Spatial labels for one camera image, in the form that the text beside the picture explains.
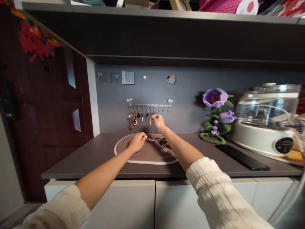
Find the pink basket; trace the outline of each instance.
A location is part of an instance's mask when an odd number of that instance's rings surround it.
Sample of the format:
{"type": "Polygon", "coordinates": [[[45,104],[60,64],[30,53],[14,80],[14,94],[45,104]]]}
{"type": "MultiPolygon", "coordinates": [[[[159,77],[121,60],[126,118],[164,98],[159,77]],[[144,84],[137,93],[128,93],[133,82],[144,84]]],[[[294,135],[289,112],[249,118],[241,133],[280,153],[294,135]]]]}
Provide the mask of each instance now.
{"type": "Polygon", "coordinates": [[[235,14],[242,0],[200,0],[198,11],[235,14]]]}

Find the flower decoration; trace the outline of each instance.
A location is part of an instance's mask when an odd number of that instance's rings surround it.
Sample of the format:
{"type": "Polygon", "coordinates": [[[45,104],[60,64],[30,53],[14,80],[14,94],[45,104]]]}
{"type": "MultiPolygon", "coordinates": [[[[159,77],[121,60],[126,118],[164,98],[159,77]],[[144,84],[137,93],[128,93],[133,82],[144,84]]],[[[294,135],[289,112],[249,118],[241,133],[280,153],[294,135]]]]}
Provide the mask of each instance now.
{"type": "Polygon", "coordinates": [[[205,124],[207,133],[200,134],[202,140],[218,145],[226,143],[226,141],[220,136],[227,134],[231,130],[231,126],[227,123],[233,122],[237,117],[233,116],[234,112],[231,110],[229,112],[221,113],[221,106],[225,105],[233,107],[233,104],[228,100],[228,98],[231,97],[233,97],[233,95],[227,94],[220,88],[208,89],[206,93],[203,94],[203,102],[207,107],[211,108],[211,117],[216,118],[216,120],[213,121],[214,126],[209,122],[205,124]],[[204,136],[212,136],[217,138],[219,141],[212,141],[204,136]]]}
{"type": "Polygon", "coordinates": [[[202,100],[207,107],[219,108],[228,100],[228,94],[220,88],[208,89],[203,94],[202,100]]]}
{"type": "Polygon", "coordinates": [[[30,62],[33,62],[37,56],[43,61],[43,55],[54,57],[55,47],[64,46],[55,36],[40,28],[31,19],[16,10],[13,0],[0,0],[0,3],[9,6],[12,14],[24,20],[22,22],[21,31],[19,32],[19,40],[24,51],[33,54],[30,58],[30,62]]]}
{"type": "Polygon", "coordinates": [[[221,113],[219,115],[219,119],[221,122],[223,123],[231,123],[233,122],[235,119],[237,119],[236,116],[233,116],[235,113],[232,112],[231,110],[229,110],[229,112],[224,112],[224,113],[221,113]]]}

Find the purple flower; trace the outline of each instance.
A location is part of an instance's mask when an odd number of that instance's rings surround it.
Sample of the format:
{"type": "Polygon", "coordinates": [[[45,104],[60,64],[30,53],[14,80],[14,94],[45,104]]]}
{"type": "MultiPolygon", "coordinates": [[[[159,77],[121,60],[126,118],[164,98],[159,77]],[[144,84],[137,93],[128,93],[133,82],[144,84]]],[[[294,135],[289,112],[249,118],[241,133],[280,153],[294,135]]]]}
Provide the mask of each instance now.
{"type": "Polygon", "coordinates": [[[208,89],[203,94],[203,102],[207,107],[221,107],[228,100],[228,94],[220,89],[208,89]]]}
{"type": "Polygon", "coordinates": [[[229,110],[229,112],[224,112],[224,113],[221,113],[219,115],[219,119],[221,122],[224,122],[224,123],[231,123],[233,122],[235,119],[237,119],[237,117],[233,116],[235,113],[232,112],[231,110],[229,110]]]}

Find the gray wall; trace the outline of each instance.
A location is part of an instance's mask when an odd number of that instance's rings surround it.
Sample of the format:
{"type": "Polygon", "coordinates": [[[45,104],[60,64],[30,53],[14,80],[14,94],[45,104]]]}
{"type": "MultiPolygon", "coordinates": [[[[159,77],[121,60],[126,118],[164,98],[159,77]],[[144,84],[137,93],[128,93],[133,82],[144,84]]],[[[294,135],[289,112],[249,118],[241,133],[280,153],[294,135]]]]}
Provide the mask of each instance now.
{"type": "Polygon", "coordinates": [[[24,204],[9,143],[0,115],[0,221],[24,204]]]}
{"type": "MultiPolygon", "coordinates": [[[[244,89],[263,83],[305,83],[305,72],[268,70],[96,65],[95,73],[101,133],[129,130],[128,97],[133,98],[133,103],[144,104],[167,104],[167,99],[172,98],[174,102],[170,112],[161,112],[167,126],[176,133],[194,133],[204,130],[203,123],[209,120],[210,109],[203,108],[202,102],[202,94],[209,88],[219,87],[234,94],[235,97],[230,98],[234,103],[242,96],[244,89]],[[134,71],[135,85],[122,85],[121,71],[134,71]],[[167,84],[166,77],[170,73],[178,76],[175,85],[167,84]],[[119,74],[119,83],[110,81],[115,74],[119,74]]],[[[138,124],[130,133],[140,131],[155,133],[156,129],[147,122],[138,124]]]]}

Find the shelf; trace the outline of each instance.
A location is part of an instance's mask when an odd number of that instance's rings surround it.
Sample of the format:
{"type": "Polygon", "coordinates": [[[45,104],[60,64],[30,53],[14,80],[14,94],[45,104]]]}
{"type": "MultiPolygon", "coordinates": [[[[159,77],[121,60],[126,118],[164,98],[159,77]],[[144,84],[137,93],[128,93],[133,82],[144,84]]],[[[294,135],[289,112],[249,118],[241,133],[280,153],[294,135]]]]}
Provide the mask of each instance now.
{"type": "Polygon", "coordinates": [[[305,68],[305,19],[26,1],[16,6],[100,64],[305,68]]]}

